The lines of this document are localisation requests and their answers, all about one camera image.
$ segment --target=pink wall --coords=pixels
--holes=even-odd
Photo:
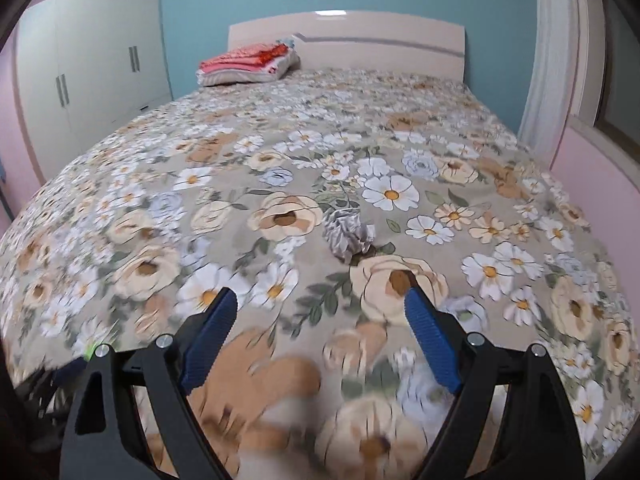
[[[634,318],[640,321],[640,190],[600,150],[567,127],[552,171],[609,251]]]
[[[30,5],[43,0],[32,0]],[[14,212],[18,212],[40,188],[40,181],[24,142],[14,89],[15,30],[0,52],[0,159],[6,170],[4,195]],[[0,234],[9,225],[9,219],[0,208]]]

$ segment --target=white door frame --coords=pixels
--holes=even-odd
[[[547,167],[571,103],[578,57],[577,0],[538,0],[538,31],[520,139]]]

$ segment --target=crumpled cloth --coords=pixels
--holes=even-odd
[[[322,237],[331,252],[347,264],[354,254],[366,253],[376,237],[375,227],[362,223],[357,207],[327,211],[322,217],[322,225]]]

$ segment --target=blue gripper pad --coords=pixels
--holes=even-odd
[[[216,360],[226,336],[236,321],[238,298],[232,290],[221,292],[209,319],[184,353],[180,386],[188,396],[194,388],[202,386]]]
[[[404,312],[438,384],[456,394],[462,386],[456,354],[415,288],[404,297]]]

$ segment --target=folded blanket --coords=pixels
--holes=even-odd
[[[200,69],[206,70],[212,65],[242,64],[249,66],[264,66],[275,57],[284,56],[289,47],[283,43],[257,43],[236,48],[220,56],[212,57],[200,63]]]

